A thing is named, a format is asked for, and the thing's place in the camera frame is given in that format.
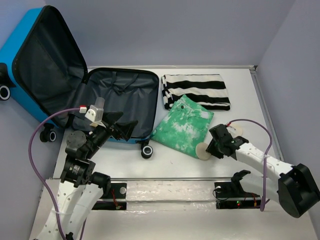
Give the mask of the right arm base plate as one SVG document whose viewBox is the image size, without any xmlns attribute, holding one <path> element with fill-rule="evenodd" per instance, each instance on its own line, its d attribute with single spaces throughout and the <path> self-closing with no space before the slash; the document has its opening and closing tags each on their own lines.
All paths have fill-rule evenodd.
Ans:
<svg viewBox="0 0 320 240">
<path fill-rule="evenodd" d="M 261 205 L 261 196 L 245 192 L 231 181 L 214 183 L 212 195 L 218 210 L 257 209 Z"/>
</svg>

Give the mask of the blue kids suitcase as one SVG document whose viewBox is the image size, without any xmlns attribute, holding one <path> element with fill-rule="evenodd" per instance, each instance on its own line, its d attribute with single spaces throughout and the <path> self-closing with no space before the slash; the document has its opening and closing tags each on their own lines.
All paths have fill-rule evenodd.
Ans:
<svg viewBox="0 0 320 240">
<path fill-rule="evenodd" d="M 51 5 L 27 11 L 0 49 L 0 99 L 13 98 L 39 122 L 51 117 L 43 142 L 52 141 L 53 127 L 91 131 L 82 114 L 66 109 L 90 106 L 100 97 L 105 112 L 122 112 L 117 124 L 131 131 L 128 142 L 139 144 L 148 159 L 159 85 L 159 77 L 147 70 L 89 70 L 63 16 Z"/>
</svg>

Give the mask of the black white striped shirt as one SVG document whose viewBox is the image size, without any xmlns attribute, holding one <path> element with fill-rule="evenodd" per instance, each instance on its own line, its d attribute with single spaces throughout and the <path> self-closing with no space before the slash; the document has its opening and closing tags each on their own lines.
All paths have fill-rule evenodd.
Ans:
<svg viewBox="0 0 320 240">
<path fill-rule="evenodd" d="M 166 110 L 183 95 L 211 111 L 229 111 L 231 102 L 220 74 L 165 74 L 161 77 L 161 92 Z"/>
</svg>

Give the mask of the green tie-dye shorts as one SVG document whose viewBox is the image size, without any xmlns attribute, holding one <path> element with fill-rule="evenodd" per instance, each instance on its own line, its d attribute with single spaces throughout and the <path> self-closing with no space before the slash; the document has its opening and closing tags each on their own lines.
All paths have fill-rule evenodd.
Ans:
<svg viewBox="0 0 320 240">
<path fill-rule="evenodd" d="M 214 113 L 183 95 L 151 135 L 168 148 L 197 158 L 196 146 L 204 142 Z"/>
</svg>

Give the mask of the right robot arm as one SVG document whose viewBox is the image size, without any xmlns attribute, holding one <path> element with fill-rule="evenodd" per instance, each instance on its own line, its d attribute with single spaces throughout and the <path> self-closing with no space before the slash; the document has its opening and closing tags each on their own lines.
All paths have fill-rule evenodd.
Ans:
<svg viewBox="0 0 320 240">
<path fill-rule="evenodd" d="M 268 155 L 246 138 L 233 137 L 225 124 L 214 126 L 209 132 L 212 139 L 206 149 L 208 153 L 218 159 L 231 157 L 262 174 L 257 176 L 249 170 L 236 172 L 228 192 L 235 196 L 260 196 L 262 211 L 267 200 L 275 201 L 294 218 L 300 218 L 320 201 L 320 190 L 304 164 L 293 165 Z"/>
</svg>

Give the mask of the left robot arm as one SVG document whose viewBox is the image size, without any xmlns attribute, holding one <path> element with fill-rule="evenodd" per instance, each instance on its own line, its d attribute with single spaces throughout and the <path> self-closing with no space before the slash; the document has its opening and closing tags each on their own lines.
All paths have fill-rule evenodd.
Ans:
<svg viewBox="0 0 320 240">
<path fill-rule="evenodd" d="M 110 176 L 95 172 L 95 163 L 91 158 L 110 138 L 128 141 L 138 121 L 119 123 L 123 113 L 103 112 L 102 109 L 79 107 L 94 130 L 84 133 L 72 132 L 67 138 L 66 159 L 60 176 L 58 192 L 51 188 L 37 171 L 36 175 L 47 189 L 53 207 L 48 218 L 37 235 L 38 240 L 75 240 L 82 237 L 86 219 L 100 198 L 110 194 Z"/>
</svg>

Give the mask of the cream round puck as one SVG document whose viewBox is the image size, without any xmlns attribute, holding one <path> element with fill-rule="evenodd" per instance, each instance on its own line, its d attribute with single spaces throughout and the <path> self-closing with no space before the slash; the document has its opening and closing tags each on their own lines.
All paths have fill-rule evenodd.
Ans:
<svg viewBox="0 0 320 240">
<path fill-rule="evenodd" d="M 207 161 L 210 159 L 211 154 L 207 152 L 208 144 L 205 142 L 200 142 L 195 147 L 195 153 L 198 159 L 202 161 Z"/>
</svg>

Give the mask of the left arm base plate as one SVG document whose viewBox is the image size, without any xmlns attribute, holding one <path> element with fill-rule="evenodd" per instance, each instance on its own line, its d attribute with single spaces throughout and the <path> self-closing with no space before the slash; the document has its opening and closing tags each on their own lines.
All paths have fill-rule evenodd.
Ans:
<svg viewBox="0 0 320 240">
<path fill-rule="evenodd" d="M 112 182 L 108 193 L 94 204 L 94 211 L 125 211 L 127 209 L 127 183 Z"/>
</svg>

